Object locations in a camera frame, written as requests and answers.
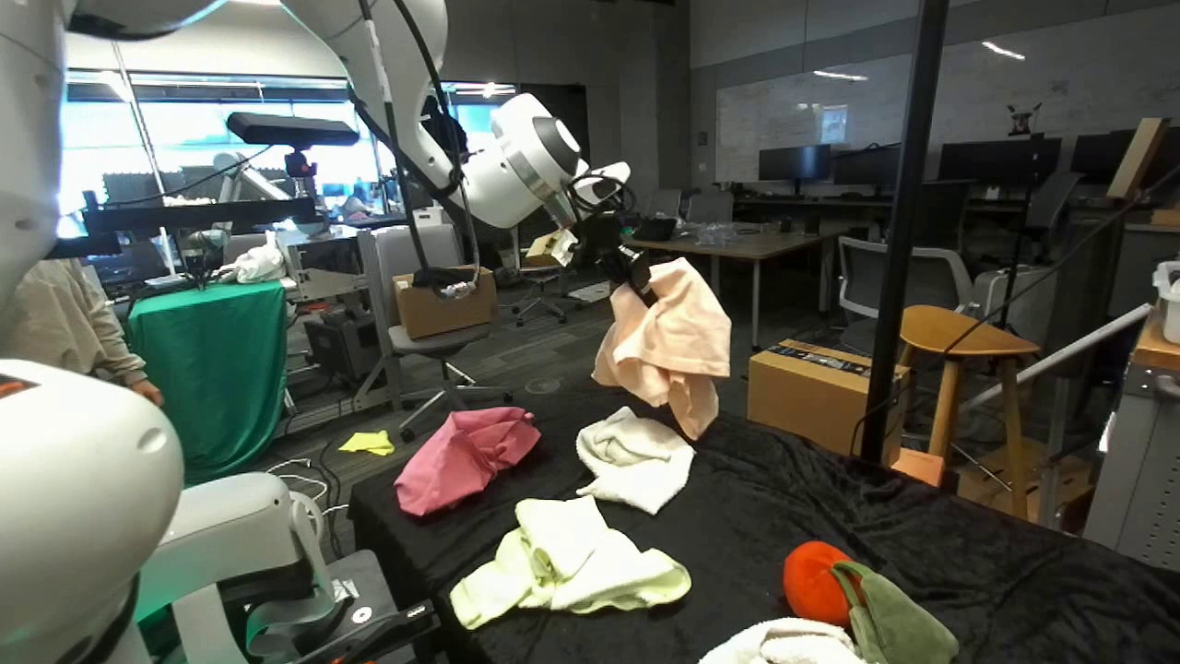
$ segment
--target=wooden stool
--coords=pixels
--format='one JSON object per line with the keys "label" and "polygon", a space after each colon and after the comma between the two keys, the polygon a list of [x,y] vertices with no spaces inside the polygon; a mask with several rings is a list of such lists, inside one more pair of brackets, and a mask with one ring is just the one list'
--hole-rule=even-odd
{"label": "wooden stool", "polygon": [[934,432],[931,432],[931,454],[945,462],[950,457],[950,444],[955,444],[958,391],[961,391],[966,369],[977,363],[998,364],[1009,512],[1025,522],[1028,516],[1025,512],[1028,452],[1023,432],[1018,369],[1023,369],[1023,357],[1040,356],[1040,348],[945,305],[907,305],[900,320],[900,341],[907,344],[907,352],[945,357],[945,375],[939,375]]}

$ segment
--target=black pole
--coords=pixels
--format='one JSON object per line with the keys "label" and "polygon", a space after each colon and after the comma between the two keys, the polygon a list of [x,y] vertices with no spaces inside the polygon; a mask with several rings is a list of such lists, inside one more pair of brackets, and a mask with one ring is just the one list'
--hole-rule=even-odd
{"label": "black pole", "polygon": [[912,78],[907,133],[902,133],[896,201],[890,217],[890,259],[885,259],[885,284],[883,284],[883,309],[879,309],[873,372],[872,372],[868,425],[859,444],[859,462],[872,462],[872,465],[883,465],[883,452],[885,452],[896,334],[900,334],[902,287],[912,273],[913,205],[918,205],[923,169],[926,169],[936,68],[945,59],[945,29],[949,29],[949,0],[923,0],[923,32],[918,32],[918,56],[913,56],[913,78]]}

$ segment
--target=pink cloth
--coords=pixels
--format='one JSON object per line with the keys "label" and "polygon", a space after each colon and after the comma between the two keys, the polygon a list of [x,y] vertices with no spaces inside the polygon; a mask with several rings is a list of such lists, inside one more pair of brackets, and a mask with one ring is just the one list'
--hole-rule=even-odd
{"label": "pink cloth", "polygon": [[519,465],[539,441],[526,410],[452,410],[395,480],[403,512],[427,516],[480,496],[499,473]]}
{"label": "pink cloth", "polygon": [[717,382],[732,375],[732,318],[687,259],[654,265],[649,287],[654,305],[631,287],[614,293],[615,324],[590,375],[654,410],[670,406],[687,441],[700,441],[720,414]]}

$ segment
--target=black tablecloth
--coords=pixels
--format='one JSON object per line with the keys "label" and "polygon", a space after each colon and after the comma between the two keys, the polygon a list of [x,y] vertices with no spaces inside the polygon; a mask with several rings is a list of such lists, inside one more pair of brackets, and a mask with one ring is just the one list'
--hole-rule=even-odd
{"label": "black tablecloth", "polygon": [[[539,417],[541,448],[487,496],[432,522],[403,516],[390,480],[355,490],[358,548],[379,554],[395,598],[446,604],[492,561],[519,500],[572,500],[590,478],[572,444],[600,414]],[[883,469],[834,462],[798,441],[720,421],[691,489],[644,516],[600,505],[643,551],[659,548],[695,589],[654,612],[510,612],[444,651],[457,662],[698,662],[750,625],[784,618],[783,559],[831,538],[939,618],[961,662],[1180,662],[1180,575],[934,496]]]}

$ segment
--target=orange cloth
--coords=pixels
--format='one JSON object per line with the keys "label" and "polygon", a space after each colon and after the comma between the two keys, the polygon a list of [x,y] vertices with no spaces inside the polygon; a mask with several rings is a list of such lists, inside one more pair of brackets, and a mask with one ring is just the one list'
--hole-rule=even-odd
{"label": "orange cloth", "polygon": [[687,441],[700,441],[720,414],[713,382],[732,375],[732,318],[687,259],[654,265],[649,287],[654,305],[628,284],[614,293],[615,324],[590,375],[654,410],[670,406]]}
{"label": "orange cloth", "polygon": [[799,541],[783,561],[783,596],[784,604],[805,620],[850,625],[850,598],[834,575],[842,561],[853,561],[846,551],[831,541]]}

